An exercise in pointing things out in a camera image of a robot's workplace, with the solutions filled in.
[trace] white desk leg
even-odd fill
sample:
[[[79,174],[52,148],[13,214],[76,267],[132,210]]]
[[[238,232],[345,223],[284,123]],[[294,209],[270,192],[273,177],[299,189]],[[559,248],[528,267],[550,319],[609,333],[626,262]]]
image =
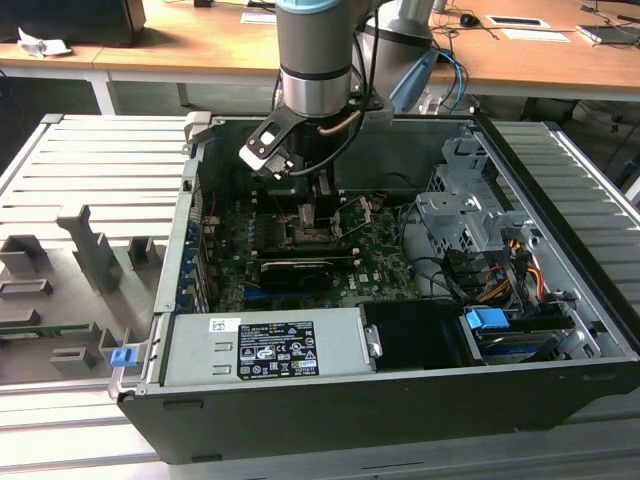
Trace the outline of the white desk leg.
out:
[[[187,85],[184,83],[176,83],[178,87],[178,98],[180,99],[180,105],[183,107],[188,107],[191,103],[189,102],[189,92],[187,92]]]
[[[118,115],[120,105],[116,96],[113,83],[109,79],[107,72],[94,71],[85,75],[87,81],[91,82],[93,93],[98,101],[100,113],[102,115]]]

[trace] blue cable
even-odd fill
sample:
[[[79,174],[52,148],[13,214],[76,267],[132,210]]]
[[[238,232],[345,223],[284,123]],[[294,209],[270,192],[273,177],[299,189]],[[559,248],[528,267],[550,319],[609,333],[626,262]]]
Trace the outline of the blue cable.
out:
[[[460,64],[456,60],[454,60],[448,54],[444,53],[442,50],[438,50],[438,52],[440,52],[440,55],[446,58],[449,61],[449,63],[453,65],[453,67],[458,72],[458,78],[460,79],[458,82],[458,96],[456,98],[456,103],[453,104],[453,107],[451,108],[451,111],[449,113],[449,116],[452,117],[456,111],[456,107],[460,103],[460,100],[462,100],[462,92],[464,91],[464,76],[462,75],[462,69],[460,68]]]

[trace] motherboard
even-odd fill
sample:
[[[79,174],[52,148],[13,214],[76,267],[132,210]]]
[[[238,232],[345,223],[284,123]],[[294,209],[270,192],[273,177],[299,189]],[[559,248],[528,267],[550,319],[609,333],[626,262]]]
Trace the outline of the motherboard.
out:
[[[398,246],[398,208],[343,198],[333,215],[261,212],[235,201],[216,212],[208,258],[214,312],[353,307],[418,298]]]

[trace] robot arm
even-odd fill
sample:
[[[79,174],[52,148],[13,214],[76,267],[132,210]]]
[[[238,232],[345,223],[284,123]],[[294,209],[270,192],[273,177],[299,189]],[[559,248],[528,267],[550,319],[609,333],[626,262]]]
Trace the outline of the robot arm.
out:
[[[327,133],[342,132],[344,137],[349,130],[346,127],[354,120],[357,119],[356,130],[362,125],[370,100],[367,93],[373,85],[368,92],[352,96],[353,32],[383,4],[382,23],[384,31],[390,33],[391,43],[402,41],[404,36],[410,38],[410,48],[418,45],[420,55],[425,46],[428,50],[430,41],[416,43],[416,38],[427,35],[430,39],[427,21],[433,0],[388,1],[277,0],[282,105],[273,110],[240,151],[240,157],[253,170],[275,178],[299,176],[297,171],[291,171],[296,155],[302,156],[307,165],[320,166],[325,164],[324,158],[335,157],[346,149],[348,143],[344,139],[337,150],[334,148],[327,155],[324,144]],[[365,29],[367,35],[372,44],[377,43],[377,34],[374,38],[370,26]],[[315,152],[320,152],[317,158],[313,158]]]

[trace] white paper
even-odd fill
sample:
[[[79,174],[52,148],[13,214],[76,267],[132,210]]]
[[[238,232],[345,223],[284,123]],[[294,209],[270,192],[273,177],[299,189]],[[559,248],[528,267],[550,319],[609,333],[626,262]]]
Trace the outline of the white paper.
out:
[[[504,33],[511,40],[537,40],[539,42],[570,42],[567,37],[557,32],[538,32],[534,30],[517,30],[503,28]]]
[[[240,23],[258,23],[275,25],[276,16],[273,13],[243,13],[240,18]]]
[[[210,318],[209,332],[237,332],[241,320],[241,318]]]
[[[41,40],[24,33],[21,28],[18,29],[18,33],[18,46],[31,56],[44,58],[71,53],[71,49],[62,40]]]

